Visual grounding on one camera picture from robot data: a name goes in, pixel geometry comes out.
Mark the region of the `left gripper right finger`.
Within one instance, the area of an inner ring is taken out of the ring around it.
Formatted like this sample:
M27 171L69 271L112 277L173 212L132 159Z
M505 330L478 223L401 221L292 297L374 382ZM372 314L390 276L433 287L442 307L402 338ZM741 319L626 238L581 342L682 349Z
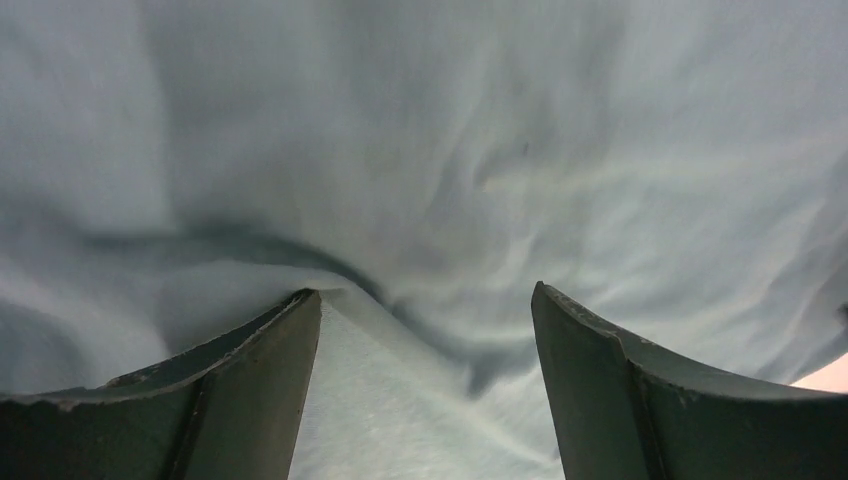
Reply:
M531 309L567 480L847 476L847 398L705 365L544 283Z

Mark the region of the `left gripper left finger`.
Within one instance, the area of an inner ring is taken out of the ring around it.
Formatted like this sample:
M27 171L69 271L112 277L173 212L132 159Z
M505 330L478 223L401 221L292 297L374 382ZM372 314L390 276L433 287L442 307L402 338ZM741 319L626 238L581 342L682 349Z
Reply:
M95 389L1 399L5 479L285 479L321 302L256 319Z

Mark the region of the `grey-blue t-shirt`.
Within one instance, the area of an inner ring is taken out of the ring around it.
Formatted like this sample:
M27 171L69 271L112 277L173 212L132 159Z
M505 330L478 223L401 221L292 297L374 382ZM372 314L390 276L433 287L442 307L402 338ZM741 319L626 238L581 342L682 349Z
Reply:
M5 1L1 388L324 293L296 479L559 479L543 281L735 373L847 352L843 1Z

